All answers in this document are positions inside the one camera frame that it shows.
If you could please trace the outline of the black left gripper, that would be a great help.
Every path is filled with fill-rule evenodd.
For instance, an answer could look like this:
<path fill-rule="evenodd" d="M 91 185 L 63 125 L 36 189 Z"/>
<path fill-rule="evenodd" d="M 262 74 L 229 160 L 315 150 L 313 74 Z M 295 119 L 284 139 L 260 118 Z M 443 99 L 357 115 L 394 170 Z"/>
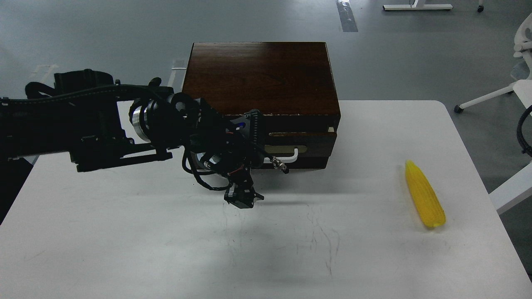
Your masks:
<path fill-rule="evenodd" d="M 261 113 L 254 109 L 238 122 L 225 119 L 203 98 L 183 99 L 183 169 L 211 191 L 224 191 L 224 200 L 236 208 L 253 208 L 263 201 L 256 192 L 251 169 L 268 159 L 287 174 L 285 162 L 260 143 Z"/>

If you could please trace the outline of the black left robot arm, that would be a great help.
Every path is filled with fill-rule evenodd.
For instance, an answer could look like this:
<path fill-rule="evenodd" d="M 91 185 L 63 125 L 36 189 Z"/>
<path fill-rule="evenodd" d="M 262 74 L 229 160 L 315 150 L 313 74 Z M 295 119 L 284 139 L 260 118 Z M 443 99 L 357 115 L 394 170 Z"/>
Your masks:
<path fill-rule="evenodd" d="M 85 69 L 56 73 L 52 87 L 30 82 L 25 94 L 1 99 L 2 165 L 68 152 L 78 172 L 93 172 L 165 161 L 182 147 L 184 171 L 205 189 L 224 191 L 224 200 L 241 209 L 264 199 L 251 178 L 264 159 L 289 172 L 265 150 L 259 110 L 228 120 L 205 99 L 161 86 L 158 77 L 129 85 Z"/>

